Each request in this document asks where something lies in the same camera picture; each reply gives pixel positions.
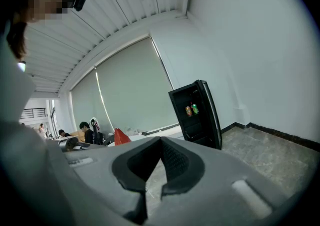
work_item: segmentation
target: white wall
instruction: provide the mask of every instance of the white wall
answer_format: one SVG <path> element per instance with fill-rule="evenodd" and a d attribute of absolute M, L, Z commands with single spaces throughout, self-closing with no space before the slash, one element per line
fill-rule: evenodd
<path fill-rule="evenodd" d="M 206 80 L 217 109 L 220 126 L 236 121 L 237 106 L 224 61 L 214 52 L 189 19 L 153 25 L 150 34 L 156 43 L 173 87 Z"/>
<path fill-rule="evenodd" d="M 31 108 L 45 108 L 46 116 L 20 119 L 19 123 L 24 123 L 25 125 L 28 125 L 30 127 L 33 127 L 34 125 L 40 126 L 41 123 L 46 125 L 48 123 L 46 99 L 29 99 L 24 109 Z"/>
<path fill-rule="evenodd" d="M 300 0 L 190 0 L 251 122 L 320 142 L 319 34 Z"/>
<path fill-rule="evenodd" d="M 25 108 L 45 108 L 46 107 L 46 99 L 29 99 Z"/>
<path fill-rule="evenodd" d="M 54 100 L 55 116 L 58 130 L 63 129 L 65 132 L 75 132 L 73 111 L 71 102 L 69 100 L 69 92 L 60 94 L 59 99 Z"/>
<path fill-rule="evenodd" d="M 50 131 L 50 133 L 52 134 L 52 136 L 55 136 L 55 132 L 54 132 L 54 127 L 52 125 L 52 120 L 51 120 L 51 115 L 50 115 L 50 100 L 46 100 L 45 101 L 45 105 L 46 105 L 46 110 L 48 111 L 47 112 L 47 115 L 48 115 L 48 130 Z"/>

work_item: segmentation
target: person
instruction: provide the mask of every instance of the person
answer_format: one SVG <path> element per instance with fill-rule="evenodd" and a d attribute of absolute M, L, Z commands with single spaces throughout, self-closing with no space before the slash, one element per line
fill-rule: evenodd
<path fill-rule="evenodd" d="M 47 134 L 45 133 L 45 126 L 44 126 L 44 124 L 40 124 L 39 132 L 40 132 L 40 136 L 41 136 L 42 138 L 46 138 L 46 137 L 47 137 Z"/>
<path fill-rule="evenodd" d="M 90 129 L 90 126 L 87 122 L 82 122 L 80 124 L 80 130 L 84 132 L 84 141 L 86 143 L 93 144 L 94 143 L 94 134 L 93 131 Z"/>
<path fill-rule="evenodd" d="M 6 40 L 18 61 L 26 55 L 25 30 L 28 23 L 51 19 L 72 8 L 74 0 L 5 0 L 4 18 L 0 28 L 9 28 Z"/>
<path fill-rule="evenodd" d="M 59 135 L 60 135 L 61 137 L 68 137 L 68 136 L 70 136 L 70 134 L 68 134 L 67 132 L 64 132 L 62 129 L 59 130 Z"/>

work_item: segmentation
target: seated person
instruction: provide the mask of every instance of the seated person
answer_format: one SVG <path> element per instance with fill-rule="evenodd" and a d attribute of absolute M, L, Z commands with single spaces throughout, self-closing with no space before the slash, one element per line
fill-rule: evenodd
<path fill-rule="evenodd" d="M 90 126 L 87 122 L 82 122 L 80 124 L 80 130 L 84 132 L 84 141 L 85 143 L 93 144 L 94 143 L 94 134 L 93 131 L 90 130 Z"/>
<path fill-rule="evenodd" d="M 68 136 L 70 136 L 70 134 L 68 134 L 67 132 L 64 132 L 62 129 L 59 130 L 59 135 L 60 135 L 61 137 L 68 137 Z"/>

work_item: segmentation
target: white slatted ceiling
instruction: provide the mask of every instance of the white slatted ceiling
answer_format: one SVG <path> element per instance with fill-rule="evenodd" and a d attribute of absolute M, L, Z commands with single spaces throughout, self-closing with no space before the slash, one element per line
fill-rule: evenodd
<path fill-rule="evenodd" d="M 87 0 L 55 23 L 36 23 L 26 31 L 26 72 L 36 90 L 58 92 L 75 66 L 103 40 L 152 15 L 176 10 L 179 0 Z"/>

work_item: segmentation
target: window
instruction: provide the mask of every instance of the window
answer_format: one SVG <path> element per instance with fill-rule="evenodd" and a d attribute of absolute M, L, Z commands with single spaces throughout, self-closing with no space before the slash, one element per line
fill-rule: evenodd
<path fill-rule="evenodd" d="M 172 85 L 150 38 L 117 52 L 72 90 L 77 125 L 98 119 L 105 136 L 113 128 L 151 131 L 178 122 L 168 92 Z"/>
<path fill-rule="evenodd" d="M 55 110 L 55 100 L 50 100 L 49 105 L 50 105 L 50 118 L 51 118 L 53 130 L 54 130 L 54 135 L 58 136 L 59 134 L 58 134 L 58 124 L 57 124 L 56 110 Z"/>

